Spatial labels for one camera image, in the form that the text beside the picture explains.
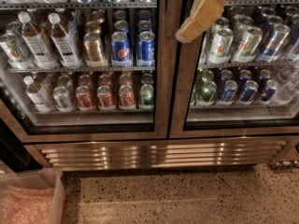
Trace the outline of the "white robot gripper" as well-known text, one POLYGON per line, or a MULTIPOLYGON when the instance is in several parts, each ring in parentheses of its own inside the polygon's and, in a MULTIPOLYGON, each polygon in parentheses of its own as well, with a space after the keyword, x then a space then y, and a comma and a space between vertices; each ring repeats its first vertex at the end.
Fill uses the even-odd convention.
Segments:
POLYGON ((193 42, 221 16, 225 4, 226 0, 193 0, 189 17, 176 32, 177 41, 180 43, 193 42))

